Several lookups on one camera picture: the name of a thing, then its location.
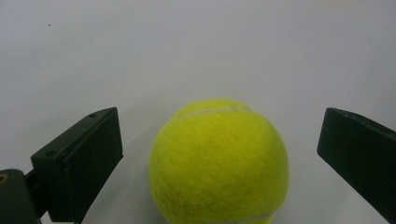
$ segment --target screw hole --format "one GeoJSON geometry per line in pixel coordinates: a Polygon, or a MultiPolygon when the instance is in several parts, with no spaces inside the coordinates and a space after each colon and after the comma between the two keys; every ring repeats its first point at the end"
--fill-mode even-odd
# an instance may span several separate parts
{"type": "Polygon", "coordinates": [[[48,156],[48,157],[52,157],[52,156],[55,156],[55,155],[56,155],[56,151],[48,151],[46,153],[46,156],[48,156]]]}
{"type": "Polygon", "coordinates": [[[8,179],[8,175],[0,174],[0,184],[3,184],[8,179]]]}

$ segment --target tennis ball seam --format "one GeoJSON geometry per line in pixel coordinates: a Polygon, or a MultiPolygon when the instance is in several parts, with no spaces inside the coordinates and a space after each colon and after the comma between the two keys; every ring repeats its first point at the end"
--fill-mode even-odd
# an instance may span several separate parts
{"type": "Polygon", "coordinates": [[[206,110],[194,111],[194,112],[190,112],[188,114],[181,115],[179,117],[175,117],[175,119],[184,119],[184,118],[189,118],[192,116],[211,114],[211,113],[228,113],[228,112],[236,112],[236,111],[238,111],[238,112],[252,112],[251,109],[233,105],[229,108],[217,108],[217,109],[206,109],[206,110]]]}

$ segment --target fuzzy felt surface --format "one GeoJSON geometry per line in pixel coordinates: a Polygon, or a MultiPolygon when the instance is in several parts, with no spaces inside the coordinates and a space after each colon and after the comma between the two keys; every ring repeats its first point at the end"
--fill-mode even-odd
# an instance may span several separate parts
{"type": "Polygon", "coordinates": [[[274,126],[227,99],[180,109],[157,135],[149,181],[174,224],[270,223],[289,184],[286,149],[274,126]]]}

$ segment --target white background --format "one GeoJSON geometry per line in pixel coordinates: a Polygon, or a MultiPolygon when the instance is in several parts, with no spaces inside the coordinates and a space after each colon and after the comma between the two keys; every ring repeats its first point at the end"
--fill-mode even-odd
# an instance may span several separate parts
{"type": "Polygon", "coordinates": [[[153,139],[183,105],[226,97],[288,148],[275,224],[385,224],[316,149],[326,107],[396,129],[395,20],[393,0],[3,0],[0,170],[27,173],[34,152],[116,106],[125,158],[84,223],[166,223],[149,194],[153,139]]]}

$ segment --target tennis ball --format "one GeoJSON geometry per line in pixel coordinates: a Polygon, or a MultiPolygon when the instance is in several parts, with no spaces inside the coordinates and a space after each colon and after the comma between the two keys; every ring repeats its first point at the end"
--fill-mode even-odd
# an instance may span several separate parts
{"type": "Polygon", "coordinates": [[[151,194],[173,224],[267,224],[286,198],[286,149],[267,118],[228,99],[192,103],[156,137],[151,194]]]}

